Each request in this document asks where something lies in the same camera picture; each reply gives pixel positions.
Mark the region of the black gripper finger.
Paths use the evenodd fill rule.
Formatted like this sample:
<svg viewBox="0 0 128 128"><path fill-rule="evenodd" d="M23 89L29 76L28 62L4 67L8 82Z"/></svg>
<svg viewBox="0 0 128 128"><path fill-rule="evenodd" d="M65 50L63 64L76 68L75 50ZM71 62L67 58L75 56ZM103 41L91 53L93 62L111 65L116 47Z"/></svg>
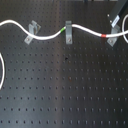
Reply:
<svg viewBox="0 0 128 128"><path fill-rule="evenodd" d="M112 11L108 14L108 20L111 24L111 27L114 28L118 21L121 18L121 15L128 7L128 0L118 0L112 9Z"/></svg>

